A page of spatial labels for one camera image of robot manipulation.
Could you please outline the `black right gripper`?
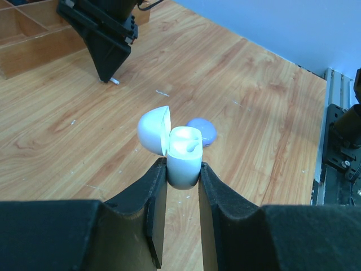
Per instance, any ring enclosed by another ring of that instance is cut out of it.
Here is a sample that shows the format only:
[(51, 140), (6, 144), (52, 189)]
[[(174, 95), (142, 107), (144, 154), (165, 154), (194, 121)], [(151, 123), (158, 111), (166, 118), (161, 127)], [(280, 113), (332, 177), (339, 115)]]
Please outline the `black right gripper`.
[(138, 38), (137, 1), (59, 1), (57, 13), (82, 37), (101, 81), (109, 82)]

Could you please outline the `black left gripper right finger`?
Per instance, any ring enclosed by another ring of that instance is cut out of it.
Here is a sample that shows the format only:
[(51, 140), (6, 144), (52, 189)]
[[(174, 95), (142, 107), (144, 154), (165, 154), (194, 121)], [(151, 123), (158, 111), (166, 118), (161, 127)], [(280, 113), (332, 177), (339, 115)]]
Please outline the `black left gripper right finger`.
[(205, 270), (360, 269), (357, 206), (257, 206), (207, 163), (199, 205)]

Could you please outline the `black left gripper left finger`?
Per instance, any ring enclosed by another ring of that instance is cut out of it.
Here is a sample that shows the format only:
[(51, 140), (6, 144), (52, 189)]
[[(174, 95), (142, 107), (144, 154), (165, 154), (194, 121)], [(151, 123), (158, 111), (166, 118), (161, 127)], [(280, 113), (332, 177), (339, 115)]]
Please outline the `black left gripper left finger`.
[(157, 270), (166, 211), (166, 160), (100, 200), (1, 202), (2, 270)]

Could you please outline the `white earbud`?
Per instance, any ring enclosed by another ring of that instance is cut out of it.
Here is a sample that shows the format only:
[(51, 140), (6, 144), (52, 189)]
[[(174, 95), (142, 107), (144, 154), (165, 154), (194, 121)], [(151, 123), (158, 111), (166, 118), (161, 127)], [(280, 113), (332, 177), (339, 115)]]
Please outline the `white earbud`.
[(116, 80), (115, 78), (111, 78), (110, 81), (116, 85), (120, 84), (120, 82), (118, 80)]

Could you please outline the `white round charging case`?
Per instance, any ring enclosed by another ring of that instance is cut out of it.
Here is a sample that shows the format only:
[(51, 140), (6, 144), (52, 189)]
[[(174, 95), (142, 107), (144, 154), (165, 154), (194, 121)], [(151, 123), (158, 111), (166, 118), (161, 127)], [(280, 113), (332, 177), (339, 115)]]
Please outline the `white round charging case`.
[(140, 144), (166, 157), (168, 183), (178, 190), (193, 188), (199, 179), (203, 146), (201, 131), (189, 126), (171, 127), (169, 106), (155, 108), (139, 120)]

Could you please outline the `purple round charging case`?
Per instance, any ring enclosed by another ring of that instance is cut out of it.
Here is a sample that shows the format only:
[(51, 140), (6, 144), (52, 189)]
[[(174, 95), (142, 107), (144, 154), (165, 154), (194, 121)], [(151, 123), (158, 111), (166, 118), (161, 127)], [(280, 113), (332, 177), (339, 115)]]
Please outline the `purple round charging case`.
[(204, 147), (210, 146), (217, 137), (217, 130), (215, 126), (207, 119), (194, 118), (191, 119), (186, 125), (201, 131), (202, 145)]

